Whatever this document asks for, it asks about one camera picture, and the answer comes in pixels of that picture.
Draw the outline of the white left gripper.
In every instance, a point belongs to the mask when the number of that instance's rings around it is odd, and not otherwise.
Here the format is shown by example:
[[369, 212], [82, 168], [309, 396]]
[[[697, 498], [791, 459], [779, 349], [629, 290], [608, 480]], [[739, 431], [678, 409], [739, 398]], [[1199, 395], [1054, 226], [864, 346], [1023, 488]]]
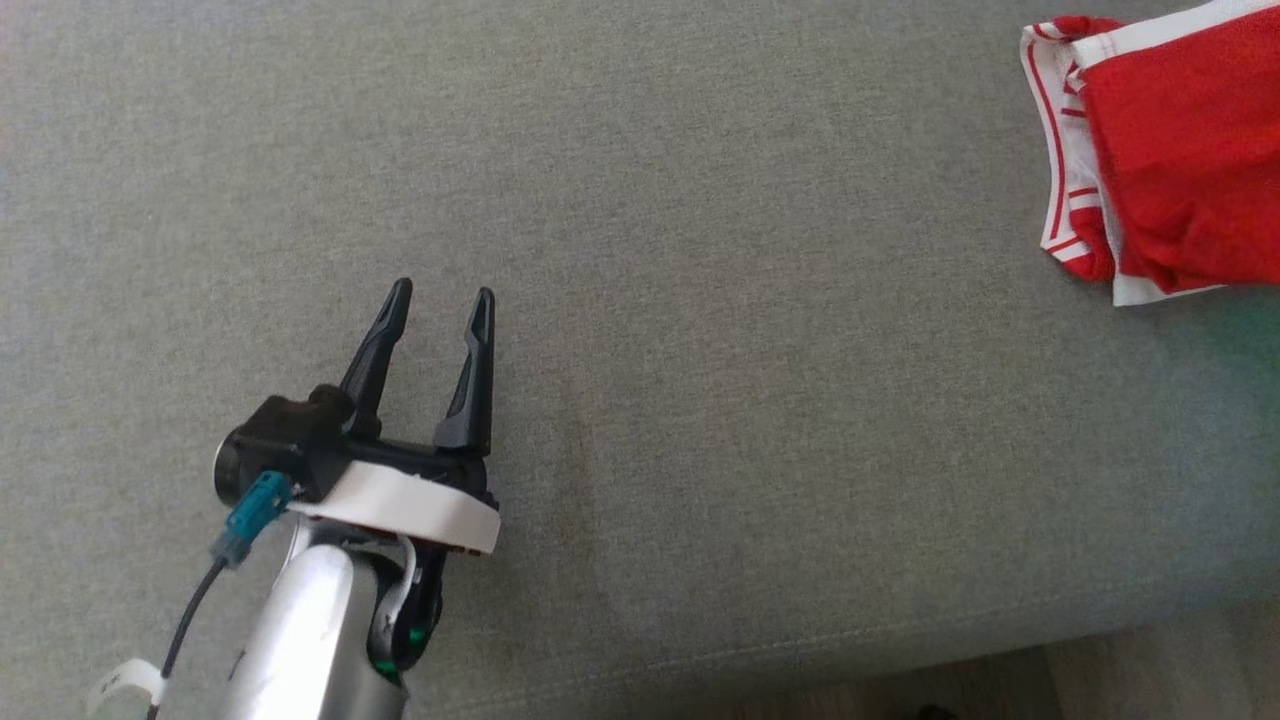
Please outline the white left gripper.
[[[378, 415], [396, 345], [410, 314], [413, 282], [397, 279], [355, 352], [340, 389], [352, 401], [346, 434], [378, 439]], [[472, 555], [494, 552], [497, 502], [481, 457], [492, 451], [497, 299], [481, 287], [463, 329], [466, 359], [435, 446], [351, 441], [288, 461], [291, 510], [385, 536], [406, 536]]]

